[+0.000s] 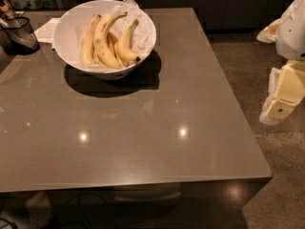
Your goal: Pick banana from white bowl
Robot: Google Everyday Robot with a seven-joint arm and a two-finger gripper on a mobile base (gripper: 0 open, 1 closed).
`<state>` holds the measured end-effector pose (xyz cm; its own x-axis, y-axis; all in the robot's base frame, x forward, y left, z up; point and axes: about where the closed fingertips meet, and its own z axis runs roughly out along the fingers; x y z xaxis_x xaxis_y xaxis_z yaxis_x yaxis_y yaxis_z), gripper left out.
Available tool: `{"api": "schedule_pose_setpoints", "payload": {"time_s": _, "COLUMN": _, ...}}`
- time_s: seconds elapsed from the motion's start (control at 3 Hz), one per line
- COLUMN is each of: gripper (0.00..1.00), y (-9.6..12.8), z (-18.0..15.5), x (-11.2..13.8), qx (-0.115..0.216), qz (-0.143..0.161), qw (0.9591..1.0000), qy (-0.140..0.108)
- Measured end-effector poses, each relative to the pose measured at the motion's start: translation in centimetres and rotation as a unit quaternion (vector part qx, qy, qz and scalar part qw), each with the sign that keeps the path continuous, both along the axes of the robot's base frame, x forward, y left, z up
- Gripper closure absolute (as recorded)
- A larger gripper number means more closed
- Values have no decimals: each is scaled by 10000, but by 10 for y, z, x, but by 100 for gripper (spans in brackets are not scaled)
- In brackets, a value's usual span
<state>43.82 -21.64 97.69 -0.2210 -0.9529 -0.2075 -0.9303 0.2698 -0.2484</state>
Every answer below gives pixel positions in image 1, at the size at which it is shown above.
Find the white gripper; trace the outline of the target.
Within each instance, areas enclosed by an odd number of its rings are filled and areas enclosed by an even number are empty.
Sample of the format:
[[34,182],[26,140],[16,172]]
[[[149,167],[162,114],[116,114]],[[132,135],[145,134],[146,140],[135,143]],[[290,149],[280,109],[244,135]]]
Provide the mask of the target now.
[[275,42],[276,52],[289,60],[281,69],[272,68],[269,95],[259,117],[263,124],[276,125],[305,97],[305,0],[294,0],[280,20],[265,27],[256,39],[263,43]]

